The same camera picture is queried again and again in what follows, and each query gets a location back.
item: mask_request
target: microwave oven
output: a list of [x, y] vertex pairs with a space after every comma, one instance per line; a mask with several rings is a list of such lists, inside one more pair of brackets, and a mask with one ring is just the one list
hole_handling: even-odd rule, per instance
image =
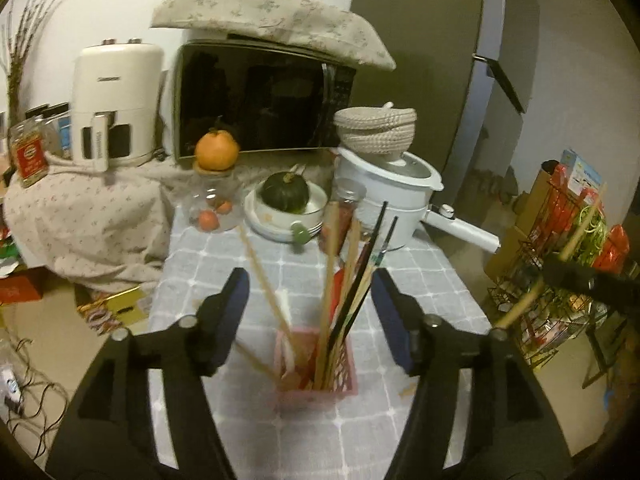
[[355, 69], [301, 48], [230, 38], [180, 47], [174, 71], [174, 156], [191, 163], [210, 128], [241, 151], [337, 146], [334, 113], [349, 105]]

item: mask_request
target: black chopstick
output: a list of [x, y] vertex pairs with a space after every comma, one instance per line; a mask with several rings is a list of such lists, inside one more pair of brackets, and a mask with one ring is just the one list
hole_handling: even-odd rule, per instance
[[347, 292], [347, 295], [344, 298], [344, 304], [340, 310], [340, 313], [338, 314], [337, 319], [335, 320], [334, 329], [331, 330], [331, 334], [329, 335], [329, 341], [326, 346], [327, 355], [331, 355], [331, 352], [334, 349], [335, 341], [340, 335], [340, 328], [347, 319], [347, 314], [349, 313], [351, 303], [353, 303], [353, 300], [355, 300], [358, 287], [360, 286], [360, 282], [362, 281], [364, 272], [365, 270], [367, 270], [367, 266], [369, 265], [369, 258], [371, 257], [371, 253], [373, 252], [373, 246], [375, 245], [376, 240], [378, 240], [378, 234], [380, 233], [380, 227], [382, 225], [382, 219], [385, 215], [387, 204], [388, 202], [385, 200], [385, 202], [382, 204], [382, 208], [380, 208], [380, 213], [378, 215], [376, 225], [371, 232], [369, 243], [362, 250], [362, 261], [360, 262], [358, 273], [356, 274], [353, 283], [351, 283], [351, 288]]
[[[386, 234], [385, 242], [382, 244], [382, 248], [380, 249], [380, 254], [375, 259], [374, 264], [375, 264], [376, 268], [378, 268], [380, 266], [380, 264], [382, 263], [382, 259], [385, 257], [386, 248], [389, 247], [389, 241], [391, 240], [391, 236], [393, 235], [394, 231], [396, 230], [396, 223], [397, 222], [398, 222], [398, 217], [394, 216], [394, 219], [391, 222], [391, 227], [389, 228], [389, 231]], [[367, 293], [369, 292], [370, 288], [371, 288], [371, 284], [369, 283], [369, 287], [367, 287]], [[347, 334], [349, 333], [349, 330], [351, 330], [351, 327], [353, 326], [353, 323], [356, 321], [356, 316], [360, 313], [360, 309], [362, 308], [362, 305], [364, 303], [364, 299], [366, 297], [367, 297], [367, 294], [365, 294], [362, 297], [362, 299], [360, 300], [360, 304], [356, 307], [356, 310], [353, 313], [353, 316], [351, 316], [351, 319], [348, 320], [347, 326], [344, 328], [344, 337], [347, 337]]]

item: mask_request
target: wooden lid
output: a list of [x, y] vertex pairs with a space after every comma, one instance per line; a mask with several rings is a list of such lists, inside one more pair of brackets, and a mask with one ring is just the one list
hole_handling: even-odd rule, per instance
[[200, 167], [200, 165], [198, 164], [197, 160], [193, 161], [193, 171], [195, 171], [197, 174], [202, 175], [202, 176], [223, 176], [226, 174], [231, 173], [231, 171], [233, 171], [233, 166], [231, 168], [229, 168], [228, 170], [225, 171], [210, 171], [210, 170], [204, 170], [203, 168]]

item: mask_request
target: pot lid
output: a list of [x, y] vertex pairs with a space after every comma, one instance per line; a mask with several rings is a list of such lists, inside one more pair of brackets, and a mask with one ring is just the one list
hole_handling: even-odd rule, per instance
[[371, 108], [354, 107], [339, 110], [334, 115], [337, 126], [351, 130], [379, 130], [395, 128], [403, 124], [413, 124], [418, 118], [413, 108]]
[[389, 158], [384, 155], [356, 154], [342, 146], [338, 148], [338, 152], [358, 168], [388, 180], [409, 186], [431, 187], [434, 191], [444, 189], [438, 171], [412, 153], [404, 152], [398, 158]]

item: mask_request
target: floor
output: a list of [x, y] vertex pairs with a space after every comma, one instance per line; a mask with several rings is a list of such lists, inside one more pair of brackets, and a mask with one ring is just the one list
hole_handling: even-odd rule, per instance
[[[477, 224], [500, 235], [513, 223], [514, 215], [508, 206], [498, 200], [471, 193], [471, 209], [483, 208]], [[482, 272], [488, 255], [482, 250], [455, 240], [448, 235], [432, 232], [436, 242], [444, 249], [466, 286], [482, 304], [488, 317], [495, 320], [497, 311], [486, 302], [487, 287], [492, 285]], [[100, 349], [104, 336], [98, 336], [82, 321], [75, 311], [74, 290], [65, 280], [52, 277], [41, 301], [14, 304], [1, 309], [9, 330], [20, 338], [30, 338], [30, 357], [34, 367], [64, 386], [71, 396], [88, 365]], [[133, 327], [142, 332], [145, 323]], [[562, 346], [560, 353], [538, 372], [538, 379], [558, 416], [572, 454], [597, 440], [607, 420], [603, 398], [604, 378], [586, 390], [582, 380], [591, 363], [591, 352], [585, 338], [579, 337]], [[45, 410], [51, 416], [60, 410], [60, 400], [47, 396]], [[35, 450], [37, 439], [26, 431], [17, 433], [18, 440], [27, 450]]]
[[[462, 189], [456, 203], [456, 213], [460, 218], [499, 237], [514, 224], [515, 213], [496, 196], [488, 196], [473, 182], [467, 182]], [[495, 322], [500, 315], [487, 294], [487, 288], [494, 283], [482, 272], [490, 255], [436, 230], [431, 230], [430, 235], [447, 255], [489, 320]], [[536, 373], [572, 454], [596, 442], [607, 422], [604, 407], [606, 378], [602, 377], [589, 388], [582, 389], [587, 370], [593, 366], [591, 348], [586, 337], [581, 335], [562, 345], [559, 353]]]
[[[0, 340], [10, 334], [14, 342], [24, 338], [33, 341], [28, 345], [31, 364], [51, 381], [59, 383], [71, 398], [106, 337], [91, 330], [76, 313], [73, 285], [51, 274], [42, 300], [3, 306], [0, 313], [6, 325], [5, 329], [0, 329]], [[133, 325], [131, 330], [141, 333], [145, 327], [146, 321], [143, 321]], [[41, 391], [35, 388], [38, 397]], [[26, 402], [25, 413], [34, 413], [37, 403], [28, 398]], [[50, 421], [55, 420], [62, 408], [60, 396], [48, 393], [44, 397], [43, 409]], [[39, 425], [42, 422], [41, 417], [37, 418]], [[47, 444], [52, 442], [54, 435], [52, 432]], [[21, 428], [15, 436], [33, 456], [38, 438]], [[46, 455], [36, 463], [42, 466], [45, 459]]]

